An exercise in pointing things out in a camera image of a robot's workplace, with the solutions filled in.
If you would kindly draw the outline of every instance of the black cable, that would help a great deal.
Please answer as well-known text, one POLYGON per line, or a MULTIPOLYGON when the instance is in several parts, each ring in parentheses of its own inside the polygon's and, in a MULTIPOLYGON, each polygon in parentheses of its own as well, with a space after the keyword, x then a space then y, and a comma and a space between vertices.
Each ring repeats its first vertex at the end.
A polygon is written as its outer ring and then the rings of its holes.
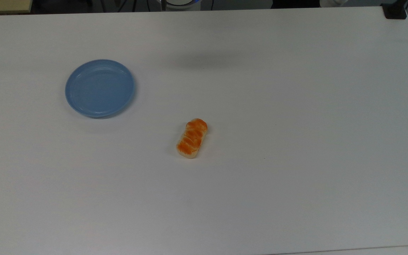
POLYGON ((107 8, 105 7, 105 3, 103 2, 103 0, 100 0, 100 3, 102 5, 103 12, 107 12, 107 8))
MULTIPOLYGON (((124 0, 122 5, 120 5, 118 12, 120 12, 120 10, 122 10, 122 7, 124 7, 126 2, 127 2, 127 0, 124 0)), ((131 12, 135 12, 135 8, 136 8, 136 0, 133 2, 133 8, 131 8, 131 12)))
POLYGON ((131 12, 135 12, 136 9, 136 0, 133 1, 133 7, 131 8, 131 12))

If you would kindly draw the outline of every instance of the white object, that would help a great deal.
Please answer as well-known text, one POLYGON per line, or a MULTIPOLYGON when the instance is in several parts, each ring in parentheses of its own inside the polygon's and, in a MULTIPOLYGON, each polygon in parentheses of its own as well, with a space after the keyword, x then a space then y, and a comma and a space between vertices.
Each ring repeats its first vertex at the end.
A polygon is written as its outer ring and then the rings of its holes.
POLYGON ((0 254, 399 245, 408 19, 381 7, 0 16, 0 254), (99 58, 136 81, 109 119, 64 96, 99 58), (175 143, 193 118, 209 132, 188 160, 175 143))

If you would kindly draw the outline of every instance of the bread roll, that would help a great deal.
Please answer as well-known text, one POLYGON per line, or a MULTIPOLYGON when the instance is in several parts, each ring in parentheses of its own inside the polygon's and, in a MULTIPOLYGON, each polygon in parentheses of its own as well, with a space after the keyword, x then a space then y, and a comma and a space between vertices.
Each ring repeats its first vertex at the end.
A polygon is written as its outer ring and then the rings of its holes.
POLYGON ((206 122, 198 118, 191 120, 176 145, 177 152, 185 158, 196 157, 206 134, 206 122))

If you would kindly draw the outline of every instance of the plate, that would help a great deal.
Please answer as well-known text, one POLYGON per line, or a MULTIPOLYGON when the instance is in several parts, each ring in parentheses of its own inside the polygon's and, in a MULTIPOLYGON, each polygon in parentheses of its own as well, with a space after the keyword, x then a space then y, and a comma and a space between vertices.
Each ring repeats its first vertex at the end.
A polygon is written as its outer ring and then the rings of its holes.
POLYGON ((135 83, 130 71, 113 60, 98 59, 75 69, 67 80, 65 97, 77 112, 100 118, 125 108, 135 83))

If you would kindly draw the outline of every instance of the background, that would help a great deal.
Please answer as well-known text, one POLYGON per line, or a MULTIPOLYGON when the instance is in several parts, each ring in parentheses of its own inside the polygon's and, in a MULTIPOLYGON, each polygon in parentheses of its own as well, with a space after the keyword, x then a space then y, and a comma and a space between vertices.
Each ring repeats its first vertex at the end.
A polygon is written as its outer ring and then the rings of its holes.
MULTIPOLYGON (((34 0, 33 13, 132 12, 134 1, 127 0, 123 5, 124 0, 92 0, 92 6, 88 6, 85 0, 34 0)), ((348 0, 344 7, 379 6, 392 2, 394 0, 348 0)), ((151 11, 160 11, 157 0, 137 0, 135 11, 149 11, 148 3, 151 11)), ((271 5, 272 0, 214 0, 213 10, 269 9, 271 5)), ((203 0, 201 10, 210 10, 211 6, 212 0, 203 0)))

